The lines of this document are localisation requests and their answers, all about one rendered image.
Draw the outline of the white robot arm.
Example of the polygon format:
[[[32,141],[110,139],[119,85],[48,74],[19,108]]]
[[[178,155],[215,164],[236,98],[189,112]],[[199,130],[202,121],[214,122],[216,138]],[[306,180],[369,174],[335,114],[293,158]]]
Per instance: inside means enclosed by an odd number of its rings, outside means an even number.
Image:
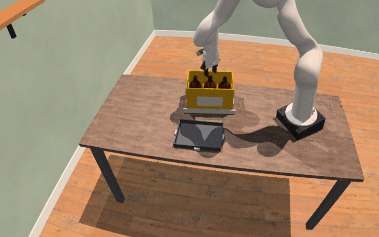
[[[323,63],[323,52],[318,43],[307,32],[297,11],[295,0],[252,0],[265,8],[276,8],[279,25],[288,41],[299,51],[294,70],[295,90],[293,103],[286,108],[286,118],[297,126],[312,125],[317,119],[313,107],[318,87],[318,79]],[[233,14],[240,0],[219,0],[211,12],[198,26],[193,42],[204,49],[218,50],[219,27]],[[209,39],[208,39],[209,38]],[[313,109],[312,109],[313,108]]]

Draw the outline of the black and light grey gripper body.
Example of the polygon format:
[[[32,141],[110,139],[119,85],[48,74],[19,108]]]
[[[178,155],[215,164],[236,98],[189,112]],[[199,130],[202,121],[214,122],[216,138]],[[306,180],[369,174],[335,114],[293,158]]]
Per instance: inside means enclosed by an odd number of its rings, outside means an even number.
[[[219,64],[219,61],[220,61],[219,50],[216,50],[214,52],[208,52],[204,50],[203,56],[202,56],[202,63],[204,61],[205,61],[205,66],[208,69]]]

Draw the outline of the yellow wooden crate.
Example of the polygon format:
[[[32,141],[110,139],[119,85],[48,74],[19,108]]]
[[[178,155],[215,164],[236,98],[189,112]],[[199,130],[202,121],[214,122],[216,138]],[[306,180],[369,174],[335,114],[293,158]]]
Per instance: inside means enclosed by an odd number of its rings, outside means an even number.
[[[216,83],[216,88],[203,88],[208,77],[204,75],[204,71],[188,71],[186,84],[187,108],[195,109],[229,109],[233,107],[234,82],[226,71],[208,71],[209,76]],[[190,88],[190,82],[193,76],[197,76],[197,80],[201,83],[201,88]],[[223,81],[223,77],[227,77],[230,83],[230,89],[218,89],[219,83]]]

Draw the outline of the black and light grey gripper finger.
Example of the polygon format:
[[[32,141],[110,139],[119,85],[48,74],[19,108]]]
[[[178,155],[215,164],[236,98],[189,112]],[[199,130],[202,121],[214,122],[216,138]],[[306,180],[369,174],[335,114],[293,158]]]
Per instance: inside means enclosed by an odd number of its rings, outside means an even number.
[[[204,75],[206,77],[209,77],[209,72],[208,72],[208,69],[205,69],[205,61],[202,63],[201,67],[200,67],[202,70],[204,70]]]
[[[218,66],[218,64],[212,67],[212,71],[213,71],[214,73],[217,72],[217,66]]]

